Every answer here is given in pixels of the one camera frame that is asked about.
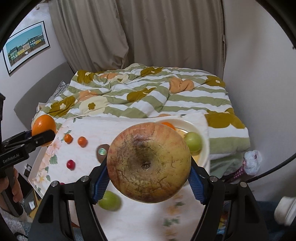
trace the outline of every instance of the beige curtain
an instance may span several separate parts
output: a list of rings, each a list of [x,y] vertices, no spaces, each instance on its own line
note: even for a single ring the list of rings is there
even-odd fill
[[[73,71],[124,66],[128,45],[115,0],[50,0],[54,30]]]
[[[74,70],[137,62],[223,77],[221,0],[51,0],[50,14]]]
[[[221,0],[116,0],[128,63],[202,69],[223,76]]]

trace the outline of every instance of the human hand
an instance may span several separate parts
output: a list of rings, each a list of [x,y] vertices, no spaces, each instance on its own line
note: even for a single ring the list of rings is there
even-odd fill
[[[13,201],[14,202],[20,202],[22,199],[23,199],[23,196],[22,196],[22,190],[20,188],[20,183],[18,181],[18,172],[17,170],[14,168],[14,177],[15,177],[15,184],[12,188],[12,194],[13,194]],[[1,178],[0,179],[0,193],[2,191],[4,191],[5,189],[8,188],[8,185],[9,185],[9,181],[8,181],[8,178],[5,177],[5,178]]]

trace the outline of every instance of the plastic bag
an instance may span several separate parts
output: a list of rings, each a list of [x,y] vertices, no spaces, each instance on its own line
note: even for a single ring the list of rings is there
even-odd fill
[[[258,173],[260,169],[260,163],[262,161],[262,156],[259,151],[247,151],[244,154],[244,160],[246,162],[244,166],[244,171],[250,176],[254,176]]]

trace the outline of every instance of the screw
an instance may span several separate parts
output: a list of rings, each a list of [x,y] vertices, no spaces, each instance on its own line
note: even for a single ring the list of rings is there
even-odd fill
[[[248,186],[245,182],[241,182],[240,185],[242,188],[246,188]]]
[[[83,176],[82,178],[80,178],[80,181],[82,182],[87,182],[89,180],[89,176]]]
[[[218,181],[218,178],[215,177],[215,176],[210,176],[210,181],[213,182],[213,183],[215,183],[215,182]]]
[[[58,184],[59,184],[58,181],[53,181],[50,185],[51,185],[52,187],[56,187]]]

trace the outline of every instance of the picture frame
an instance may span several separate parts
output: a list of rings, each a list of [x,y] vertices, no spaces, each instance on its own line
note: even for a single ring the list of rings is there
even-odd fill
[[[12,35],[2,51],[8,74],[11,75],[18,66],[49,46],[44,21]]]

